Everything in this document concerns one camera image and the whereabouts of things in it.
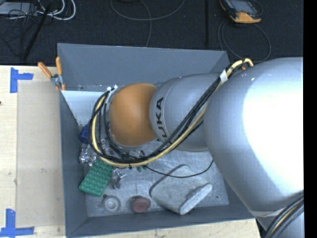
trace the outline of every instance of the blue object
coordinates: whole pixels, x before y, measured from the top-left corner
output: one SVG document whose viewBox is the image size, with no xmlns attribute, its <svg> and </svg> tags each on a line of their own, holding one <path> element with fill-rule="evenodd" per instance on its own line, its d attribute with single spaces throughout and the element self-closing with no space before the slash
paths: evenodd
<svg viewBox="0 0 317 238">
<path fill-rule="evenodd" d="M 79 140 L 83 144 L 88 144 L 88 125 L 84 126 L 79 134 Z"/>
<path fill-rule="evenodd" d="M 6 209 L 5 227 L 0 230 L 0 237 L 15 238 L 15 236 L 32 235 L 34 227 L 31 228 L 15 228 L 15 211 Z"/>
<path fill-rule="evenodd" d="M 10 93 L 16 93 L 18 91 L 18 80 L 32 80 L 32 73 L 22 73 L 11 67 L 11 81 L 10 81 Z"/>
</svg>

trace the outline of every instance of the cable bundle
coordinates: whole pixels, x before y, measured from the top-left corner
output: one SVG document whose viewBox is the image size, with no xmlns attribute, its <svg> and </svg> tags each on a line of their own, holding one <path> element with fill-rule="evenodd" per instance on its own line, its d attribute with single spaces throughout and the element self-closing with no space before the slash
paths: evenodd
<svg viewBox="0 0 317 238">
<path fill-rule="evenodd" d="M 249 64 L 249 66 L 253 66 L 253 63 L 250 59 L 239 60 L 235 62 L 232 66 L 230 66 L 227 70 L 225 70 L 226 77 L 229 78 L 233 74 L 233 72 L 237 70 L 238 67 L 245 66 L 247 63 Z M 114 167 L 126 168 L 126 167 L 145 166 L 146 164 L 161 158 L 165 154 L 175 149 L 183 140 L 186 139 L 186 137 L 191 132 L 193 132 L 193 130 L 195 130 L 198 126 L 202 124 L 202 118 L 207 108 L 208 99 L 218 90 L 218 88 L 222 84 L 223 84 L 222 79 L 221 77 L 219 77 L 201 96 L 201 98 L 198 100 L 195 106 L 183 119 L 183 121 L 176 128 L 176 130 L 168 137 L 168 139 L 164 143 L 162 143 L 161 146 L 158 147 L 155 151 L 140 158 L 130 156 L 120 147 L 116 146 L 113 142 L 111 142 L 111 139 L 109 136 L 108 123 L 106 120 L 106 106 L 108 103 L 109 95 L 114 90 L 114 88 L 108 89 L 98 98 L 98 100 L 95 103 L 95 106 L 92 112 L 92 117 L 89 122 L 89 129 L 88 129 L 89 144 L 104 162 Z M 97 118 L 99 121 L 99 135 L 98 136 L 96 135 Z M 121 155 L 122 158 L 110 156 L 103 149 L 102 141 L 101 141 L 102 123 L 105 124 L 104 129 L 105 129 L 106 135 L 108 136 L 111 149 L 114 152 Z"/>
</svg>

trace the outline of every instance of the yellow cable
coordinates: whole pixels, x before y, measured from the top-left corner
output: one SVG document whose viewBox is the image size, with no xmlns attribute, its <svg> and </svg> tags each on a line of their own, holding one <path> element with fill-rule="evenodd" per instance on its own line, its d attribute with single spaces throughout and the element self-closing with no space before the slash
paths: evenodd
<svg viewBox="0 0 317 238">
<path fill-rule="evenodd" d="M 253 63 L 250 59 L 245 59 L 244 61 L 239 60 L 237 62 L 235 62 L 230 68 L 229 70 L 226 72 L 227 77 L 232 73 L 232 71 L 234 70 L 234 68 L 236 68 L 237 66 L 241 65 L 244 62 L 248 62 L 250 66 L 253 66 Z M 222 82 L 220 82 L 215 91 L 213 93 L 215 93 L 218 88 L 222 85 Z M 105 97 L 103 97 L 100 102 L 98 103 L 98 105 L 96 106 L 96 109 L 98 109 L 101 105 L 101 103 L 103 102 Z M 101 160 L 103 160 L 104 162 L 106 162 L 107 164 L 114 166 L 114 167 L 119 167 L 119 168 L 128 168 L 128 167 L 140 167 L 140 166 L 144 166 L 148 163 L 151 163 L 159 158 L 161 158 L 162 156 L 164 156 L 165 154 L 169 153 L 170 151 L 172 151 L 176 146 L 178 146 L 179 142 L 181 142 L 182 140 L 184 140 L 184 138 L 186 138 L 188 136 L 188 134 L 192 131 L 192 129 L 196 126 L 196 124 L 199 122 L 199 120 L 204 116 L 206 108 L 207 108 L 208 103 L 206 103 L 202 109 L 202 111 L 198 114 L 198 116 L 196 117 L 196 119 L 189 125 L 189 127 L 186 129 L 186 131 L 180 135 L 172 144 L 170 144 L 168 147 L 166 147 L 164 150 L 162 150 L 158 155 L 154 156 L 153 158 L 150 158 L 148 160 L 145 161 L 141 161 L 138 163 L 131 163 L 131 164 L 126 164 L 126 163 L 118 163 L 118 162 L 114 162 L 111 160 L 108 160 L 106 158 L 101 157 Z M 96 129 L 96 119 L 97 116 L 95 116 L 92 120 L 92 138 L 93 138 L 93 147 L 99 152 L 101 153 L 97 142 L 96 142 L 96 134 L 95 134 L 95 129 Z"/>
</svg>

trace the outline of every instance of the electronic device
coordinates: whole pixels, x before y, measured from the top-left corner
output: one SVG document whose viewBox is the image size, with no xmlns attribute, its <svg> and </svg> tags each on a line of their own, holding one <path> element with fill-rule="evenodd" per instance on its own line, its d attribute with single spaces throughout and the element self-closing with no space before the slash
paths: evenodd
<svg viewBox="0 0 317 238">
<path fill-rule="evenodd" d="M 235 23 L 252 24 L 261 21 L 261 12 L 257 11 L 250 0 L 219 0 L 219 2 Z"/>
</svg>

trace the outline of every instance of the blue tape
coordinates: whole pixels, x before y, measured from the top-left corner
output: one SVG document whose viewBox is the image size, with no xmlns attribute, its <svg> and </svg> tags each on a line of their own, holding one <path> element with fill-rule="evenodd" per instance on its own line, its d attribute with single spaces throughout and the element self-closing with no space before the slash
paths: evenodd
<svg viewBox="0 0 317 238">
<path fill-rule="evenodd" d="M 18 91 L 18 80 L 32 80 L 32 73 L 22 73 L 11 67 L 11 80 L 10 80 L 10 93 L 16 93 Z"/>
<path fill-rule="evenodd" d="M 15 238 L 15 236 L 27 236 L 34 233 L 34 227 L 15 228 L 15 211 L 6 209 L 5 227 L 0 230 L 0 237 Z"/>
</svg>

